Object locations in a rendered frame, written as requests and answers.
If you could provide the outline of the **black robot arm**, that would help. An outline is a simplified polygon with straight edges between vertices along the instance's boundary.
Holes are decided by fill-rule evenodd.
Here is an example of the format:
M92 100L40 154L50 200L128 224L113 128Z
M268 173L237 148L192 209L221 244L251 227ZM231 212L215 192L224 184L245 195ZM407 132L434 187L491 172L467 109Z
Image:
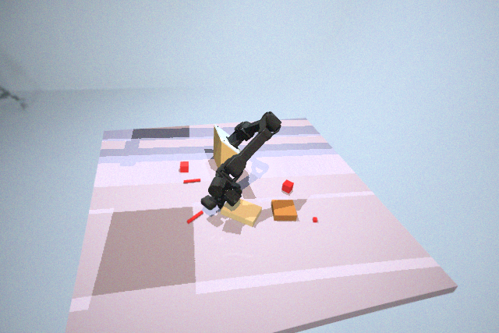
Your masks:
M281 121L272 112L266 112L258 121L252 123L245 121L238 124L235 127L235 132L230 137L226 136L233 147L237 148L244 140L248 141L256 132L258 134L238 154L232 155L225 163L221 164L215 172L208 193L213 197L221 197L221 200L225 200L233 207L242 197L242 190L240 188L232 190L232 186L230 186L227 191L224 191L225 186L228 183L232 185L239 179L247 161L266 141L278 133L280 128Z

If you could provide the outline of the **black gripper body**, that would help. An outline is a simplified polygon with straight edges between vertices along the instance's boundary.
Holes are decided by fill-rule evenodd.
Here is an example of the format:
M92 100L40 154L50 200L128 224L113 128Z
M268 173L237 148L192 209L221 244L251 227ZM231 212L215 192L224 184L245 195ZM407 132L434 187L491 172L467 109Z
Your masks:
M227 191L230 186L232 186L232 189L235 189L235 190L238 188L241 189L241 186L237 182L234 182L232 185L230 183L228 183L225 186L224 191ZM203 197L201 199L201 204L204 205L208 210L214 209L218 204L217 202L218 203L222 202L221 197L213 197L213 196L206 195L205 197Z

